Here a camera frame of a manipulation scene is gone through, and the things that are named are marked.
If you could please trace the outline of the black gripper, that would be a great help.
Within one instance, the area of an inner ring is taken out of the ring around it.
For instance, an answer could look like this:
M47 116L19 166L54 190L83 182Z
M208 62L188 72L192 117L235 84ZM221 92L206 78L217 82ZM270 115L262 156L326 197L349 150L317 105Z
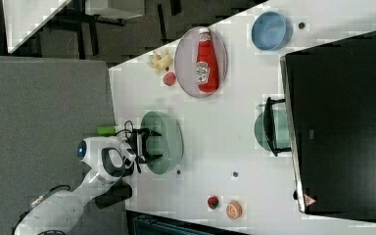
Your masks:
M163 155L147 155L147 136L162 136L161 133L149 128L133 129L128 137L128 143L136 156L135 161L138 164L151 164L160 159Z

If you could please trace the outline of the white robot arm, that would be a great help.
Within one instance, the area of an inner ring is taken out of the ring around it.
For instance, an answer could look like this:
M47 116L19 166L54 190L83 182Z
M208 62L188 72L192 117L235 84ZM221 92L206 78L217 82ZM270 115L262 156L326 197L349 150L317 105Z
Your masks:
M97 136L83 139L77 157L90 167L75 190L51 189L29 206L13 228L12 235L67 235L80 221L84 208L107 193L132 166L144 164L150 137L160 137L149 128L134 129L124 138Z

